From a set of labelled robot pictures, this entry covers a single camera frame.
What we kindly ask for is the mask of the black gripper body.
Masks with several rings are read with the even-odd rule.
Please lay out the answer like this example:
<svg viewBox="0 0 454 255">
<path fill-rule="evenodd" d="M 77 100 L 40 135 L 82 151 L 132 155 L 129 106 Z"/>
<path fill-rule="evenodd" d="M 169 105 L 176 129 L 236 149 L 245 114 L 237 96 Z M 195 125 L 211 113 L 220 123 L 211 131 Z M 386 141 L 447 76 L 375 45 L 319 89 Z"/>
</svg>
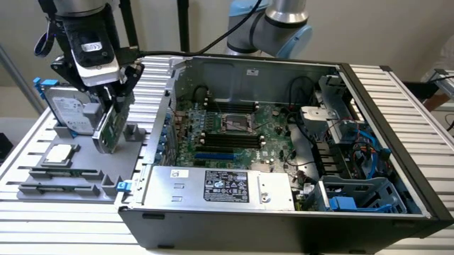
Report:
<svg viewBox="0 0 454 255">
<path fill-rule="evenodd" d="M 57 8 L 54 26 L 65 56 L 113 56 L 120 48 L 110 8 Z"/>
</svg>

